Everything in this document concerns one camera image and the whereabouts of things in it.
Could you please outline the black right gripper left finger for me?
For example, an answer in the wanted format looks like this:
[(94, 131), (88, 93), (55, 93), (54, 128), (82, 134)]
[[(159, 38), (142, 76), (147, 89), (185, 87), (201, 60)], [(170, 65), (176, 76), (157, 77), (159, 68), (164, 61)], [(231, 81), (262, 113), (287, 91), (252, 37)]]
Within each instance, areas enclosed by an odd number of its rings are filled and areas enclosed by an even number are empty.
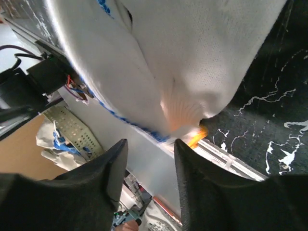
[(128, 158), (122, 139), (101, 156), (52, 180), (0, 176), (3, 231), (109, 231)]

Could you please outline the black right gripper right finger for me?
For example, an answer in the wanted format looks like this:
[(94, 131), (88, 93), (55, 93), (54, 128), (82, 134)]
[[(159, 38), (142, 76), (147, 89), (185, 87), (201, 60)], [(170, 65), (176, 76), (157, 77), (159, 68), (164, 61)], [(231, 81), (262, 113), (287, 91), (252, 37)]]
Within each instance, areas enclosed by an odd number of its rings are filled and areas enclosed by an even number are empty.
[(283, 175), (249, 180), (174, 144), (185, 231), (305, 231), (308, 177)]

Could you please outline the blue dotted work glove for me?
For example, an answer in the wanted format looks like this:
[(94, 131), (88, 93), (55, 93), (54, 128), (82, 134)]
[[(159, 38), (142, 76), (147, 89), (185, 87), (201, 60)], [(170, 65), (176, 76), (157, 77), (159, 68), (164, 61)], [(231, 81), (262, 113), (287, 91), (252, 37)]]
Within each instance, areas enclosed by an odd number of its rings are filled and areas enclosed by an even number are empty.
[(48, 0), (53, 29), (94, 97), (171, 144), (234, 97), (283, 0)]

